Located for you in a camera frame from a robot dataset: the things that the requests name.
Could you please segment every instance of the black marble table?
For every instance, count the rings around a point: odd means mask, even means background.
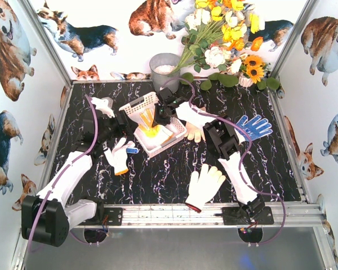
[[[195,82],[199,89],[200,82]],[[51,178],[64,164],[70,148],[82,129],[83,114],[89,110],[84,94],[103,98],[111,97],[114,108],[119,108],[146,93],[154,91],[151,82],[114,82],[75,84],[65,117],[60,142],[52,167]],[[189,86],[181,85],[178,94],[190,97]],[[300,201],[300,194],[293,177],[283,140],[278,129],[270,99],[266,93],[258,93],[253,88],[224,88],[217,84],[209,91],[196,90],[193,102],[206,106],[213,114],[227,114],[237,122],[242,115],[251,119],[260,114],[268,118],[273,133],[253,142],[244,166],[253,185],[260,191],[278,194],[285,201]],[[217,166],[225,172],[221,164],[206,149],[204,142],[195,143],[186,138],[168,150],[148,160],[148,156],[135,140],[138,154],[129,155],[129,172],[115,176],[104,156],[93,164],[74,189],[68,204],[73,204],[81,196],[101,198],[106,204],[177,204],[184,203],[188,196],[190,174],[200,170],[203,163]],[[265,201],[274,201],[265,197]],[[212,203],[235,202],[235,191],[227,180],[211,201]]]

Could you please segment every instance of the blue glove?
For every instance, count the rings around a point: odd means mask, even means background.
[[[260,115],[254,116],[248,121],[248,116],[243,115],[237,123],[237,126],[244,129],[248,133],[250,138],[254,141],[261,137],[270,135],[273,131],[271,130],[272,125],[268,123],[267,118],[261,118]],[[238,132],[248,141],[247,136],[238,130]]]

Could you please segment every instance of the gray floor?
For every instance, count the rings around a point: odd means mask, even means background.
[[[28,255],[26,270],[319,270],[312,228],[285,228],[270,244],[248,247],[236,229],[111,229],[100,247],[69,236]],[[265,228],[264,239],[277,228]],[[82,238],[83,230],[73,232]]]

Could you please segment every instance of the white plastic basket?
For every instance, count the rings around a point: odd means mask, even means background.
[[[119,111],[124,110],[129,118],[138,124],[141,123],[140,114],[145,111],[145,109],[155,109],[154,104],[158,103],[158,97],[155,92],[150,92],[142,97],[137,98],[136,100],[122,106]],[[171,132],[173,132],[173,137],[163,144],[156,146],[154,148],[150,147],[149,138],[145,134],[139,131],[137,128],[134,131],[134,136],[140,142],[145,152],[148,154],[149,158],[152,158],[158,155],[160,152],[172,147],[174,144],[180,142],[184,138],[186,133],[185,126],[181,121],[175,117],[170,118],[170,124],[165,126]]]

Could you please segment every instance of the wall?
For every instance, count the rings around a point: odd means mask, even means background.
[[[318,202],[325,204],[338,255],[338,0],[318,3],[280,78],[286,91],[281,105],[299,146],[299,169],[309,200],[315,203],[322,194]]]
[[[90,52],[84,53],[82,62],[79,62],[77,57],[72,57],[72,53],[63,49],[65,48],[65,45],[63,45],[59,40],[62,38],[60,35],[55,35],[57,40],[57,42],[55,42],[54,36],[46,29],[46,33],[49,35],[50,40],[54,44],[57,53],[61,57],[62,62],[64,63],[73,80],[98,78],[101,80],[112,80],[120,78],[119,74],[129,74],[133,72],[149,74],[149,60],[154,55],[161,52],[171,52],[180,55],[183,50],[184,46],[181,44],[181,37],[186,34],[185,29],[173,32],[176,35],[176,38],[174,39],[166,38],[166,35],[162,31],[155,33],[151,37],[131,34],[129,29],[131,15],[143,3],[143,0],[129,0],[125,4],[120,1],[101,0],[92,0],[90,1],[90,4],[78,4],[78,2],[75,0],[47,0],[46,2],[47,7],[49,7],[48,10],[45,10],[47,12],[47,18],[54,17],[55,20],[58,21],[59,18],[62,20],[67,16],[65,22],[70,23],[76,28],[109,25],[118,29],[115,34],[115,36],[118,38],[118,50],[116,55],[110,55],[113,50],[110,49],[109,46],[103,45],[102,47],[98,47]],[[167,2],[172,3],[175,15],[181,20],[184,20],[188,14],[193,12],[195,0],[167,0]],[[296,22],[305,2],[306,0],[252,1],[252,3],[256,5],[257,12],[264,17],[265,21],[277,21],[274,22],[274,25],[271,25],[271,27],[266,29],[265,34],[270,37],[269,41],[265,42],[260,50],[255,53],[262,56],[266,62],[270,62],[272,67],[274,66],[275,61],[283,49],[284,43],[286,41],[286,38],[283,38],[283,44],[280,45],[274,52],[269,52],[269,50],[273,49],[272,45],[274,43],[274,28],[280,29],[278,35],[282,35],[281,31],[283,31],[287,23],[290,24],[290,22],[292,22],[294,24]],[[42,9],[44,3],[44,0],[32,0],[34,8],[37,10]],[[149,14],[154,16],[157,14],[157,12],[159,12],[158,9],[155,9],[153,12],[149,11]],[[138,13],[139,18],[145,17],[144,11]],[[45,26],[47,28],[54,29],[54,31],[56,31],[57,26],[54,23],[54,20],[42,21],[46,23]],[[74,30],[68,29],[68,27],[65,27],[65,30],[67,30],[67,32],[65,32],[63,35],[72,35],[74,33],[79,33],[78,31],[80,31],[80,29]],[[85,31],[82,31],[79,33],[79,36],[81,39],[85,39],[92,38],[94,35],[92,32],[89,34]],[[89,70],[90,72],[80,73],[80,70]],[[183,72],[186,71],[192,72],[195,76],[199,75],[193,70],[192,67],[183,70]],[[111,76],[113,75],[113,72],[117,73],[118,75],[114,77]],[[213,70],[202,71],[200,76],[205,77],[206,75],[213,72]]]
[[[37,192],[53,123],[59,117],[64,85],[20,5],[14,0],[9,4],[11,7],[0,0],[0,76],[3,82],[2,86],[0,81],[0,270],[9,269],[11,264],[21,227],[20,202],[26,194]],[[27,58],[29,45],[37,51],[30,60]],[[26,67],[28,73],[32,73],[33,68],[34,74],[25,75],[24,90],[17,96],[15,87],[7,83],[20,84],[15,78],[24,76],[23,56],[30,63]],[[49,119],[51,125],[46,130]]]

